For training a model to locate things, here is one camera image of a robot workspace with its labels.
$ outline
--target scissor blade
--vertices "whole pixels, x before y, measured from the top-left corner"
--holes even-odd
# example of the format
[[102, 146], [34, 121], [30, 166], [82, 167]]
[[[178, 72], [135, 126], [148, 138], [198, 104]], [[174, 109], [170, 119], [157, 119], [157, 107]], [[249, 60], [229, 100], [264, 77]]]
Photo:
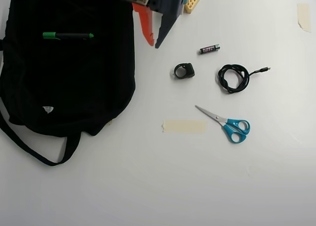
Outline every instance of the scissor blade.
[[225, 118], [222, 118], [212, 112], [209, 112], [199, 106], [196, 106], [197, 109], [199, 109], [201, 112], [203, 112], [205, 115], [209, 116], [210, 118], [214, 119], [215, 121], [219, 122], [219, 123], [226, 123], [227, 122], [227, 119]]

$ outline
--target orange plastic part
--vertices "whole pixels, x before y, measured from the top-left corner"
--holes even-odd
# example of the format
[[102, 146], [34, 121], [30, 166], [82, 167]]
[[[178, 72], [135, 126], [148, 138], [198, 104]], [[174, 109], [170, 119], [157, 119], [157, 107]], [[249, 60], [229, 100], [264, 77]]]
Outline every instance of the orange plastic part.
[[135, 12], [139, 13], [144, 37], [146, 38], [148, 44], [154, 46], [155, 40], [153, 34], [153, 12], [149, 7], [141, 6], [135, 3], [133, 3], [133, 8]]

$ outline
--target green marker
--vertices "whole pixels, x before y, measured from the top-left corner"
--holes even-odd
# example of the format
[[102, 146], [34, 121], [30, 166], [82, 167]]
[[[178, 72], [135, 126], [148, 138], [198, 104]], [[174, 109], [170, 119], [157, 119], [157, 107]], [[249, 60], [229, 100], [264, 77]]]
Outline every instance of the green marker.
[[57, 40], [89, 40], [94, 38], [92, 33], [56, 33], [56, 32], [44, 32], [44, 39], [57, 39]]

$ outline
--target scissors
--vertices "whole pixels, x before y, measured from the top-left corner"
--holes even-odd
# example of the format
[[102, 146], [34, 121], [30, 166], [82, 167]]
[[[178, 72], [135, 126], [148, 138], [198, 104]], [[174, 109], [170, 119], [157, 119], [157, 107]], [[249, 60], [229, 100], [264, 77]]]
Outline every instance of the scissors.
[[[217, 121], [219, 124], [221, 124], [224, 128], [224, 131], [227, 133], [228, 138], [233, 143], [241, 143], [244, 142], [247, 134], [250, 132], [250, 123], [246, 120], [233, 120], [233, 119], [225, 119], [222, 118], [216, 114], [213, 114], [207, 110], [204, 110], [203, 108], [200, 108], [199, 106], [196, 106], [197, 109], [199, 109], [201, 112], [203, 112], [205, 115], [211, 117], [215, 121]], [[243, 130], [239, 124], [244, 123], [246, 125], [246, 129]], [[233, 140], [233, 135], [236, 134], [239, 136], [239, 141]]]

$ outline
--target battery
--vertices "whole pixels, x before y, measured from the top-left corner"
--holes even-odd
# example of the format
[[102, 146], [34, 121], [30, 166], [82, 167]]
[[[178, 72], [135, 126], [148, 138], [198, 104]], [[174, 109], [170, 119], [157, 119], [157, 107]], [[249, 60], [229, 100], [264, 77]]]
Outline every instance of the battery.
[[221, 47], [219, 45], [212, 45], [202, 49], [199, 49], [200, 54], [211, 53], [214, 51], [218, 51]]

